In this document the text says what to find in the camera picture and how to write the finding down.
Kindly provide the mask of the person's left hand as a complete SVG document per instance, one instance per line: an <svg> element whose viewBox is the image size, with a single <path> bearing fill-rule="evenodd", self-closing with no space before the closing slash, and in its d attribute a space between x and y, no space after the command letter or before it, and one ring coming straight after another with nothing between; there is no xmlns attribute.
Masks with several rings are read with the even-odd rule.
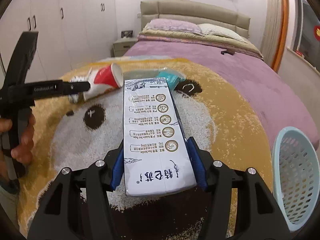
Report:
<svg viewBox="0 0 320 240"><path fill-rule="evenodd" d="M4 172L9 180L25 175L25 167L33 159L35 117L31 109L1 115L1 153L4 155Z"/></svg>

